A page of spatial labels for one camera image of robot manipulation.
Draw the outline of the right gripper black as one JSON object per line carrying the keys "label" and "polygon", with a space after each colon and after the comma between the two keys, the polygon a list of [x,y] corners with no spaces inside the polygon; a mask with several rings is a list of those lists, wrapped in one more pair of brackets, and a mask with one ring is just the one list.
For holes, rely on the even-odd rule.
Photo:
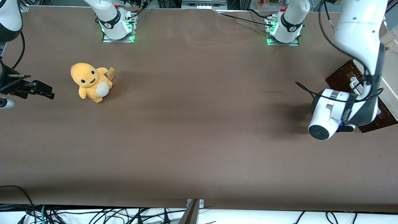
{"label": "right gripper black", "polygon": [[44,96],[53,100],[55,94],[52,93],[52,87],[45,83],[34,80],[32,82],[32,90],[27,86],[29,82],[25,81],[31,75],[1,75],[1,88],[2,95],[18,96],[20,98],[27,98],[28,95]]}

